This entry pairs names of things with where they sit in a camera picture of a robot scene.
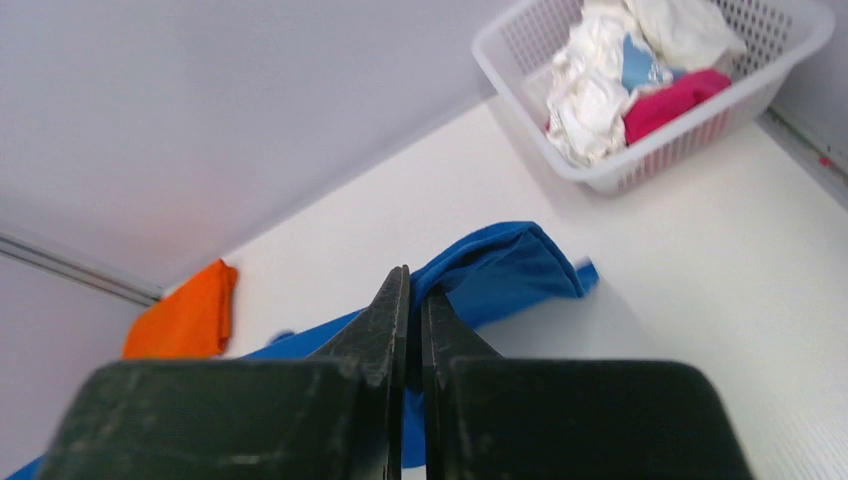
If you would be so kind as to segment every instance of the blue fabric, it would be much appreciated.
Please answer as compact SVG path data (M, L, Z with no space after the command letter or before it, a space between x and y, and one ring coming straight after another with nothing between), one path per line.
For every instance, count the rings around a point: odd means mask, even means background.
M621 46L622 66L621 84L628 92L647 85L662 85L663 79L676 82L686 75L682 68L663 65L654 56L654 52L644 42L633 43L633 37L628 33Z
M598 273L591 263L575 269L535 223L491 225L454 243L411 275L408 348L420 348L418 309L430 289L437 285L447 293L459 318L471 328L478 328L551 297L582 298L597 282ZM244 358L304 357L326 343L357 313L282 338ZM425 462L420 385L418 388L412 385L404 397L403 466L418 467Z

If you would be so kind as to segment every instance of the orange cloth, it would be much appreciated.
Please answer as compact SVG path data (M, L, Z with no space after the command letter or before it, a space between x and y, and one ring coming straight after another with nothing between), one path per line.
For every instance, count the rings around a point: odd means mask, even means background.
M123 358L207 358L230 338L230 299L238 270L218 260L141 314Z

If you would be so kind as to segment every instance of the white plastic basket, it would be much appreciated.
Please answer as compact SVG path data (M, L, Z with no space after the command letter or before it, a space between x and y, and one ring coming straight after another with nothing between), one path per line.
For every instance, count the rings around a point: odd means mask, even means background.
M733 86L592 168L577 168L545 138L550 61L581 19L582 0L526 0L474 41L474 57L563 178L618 193L656 175L761 114L789 71L824 46L834 17L813 0L713 0L748 44Z

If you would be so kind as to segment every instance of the table surface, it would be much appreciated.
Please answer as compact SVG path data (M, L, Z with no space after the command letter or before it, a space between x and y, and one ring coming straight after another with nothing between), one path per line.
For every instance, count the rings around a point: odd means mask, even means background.
M755 124L606 198L558 178L490 100L226 256L227 355L364 306L391 267L504 220L539 223L602 280L485 327L496 349L690 363L759 478L848 478L848 213Z

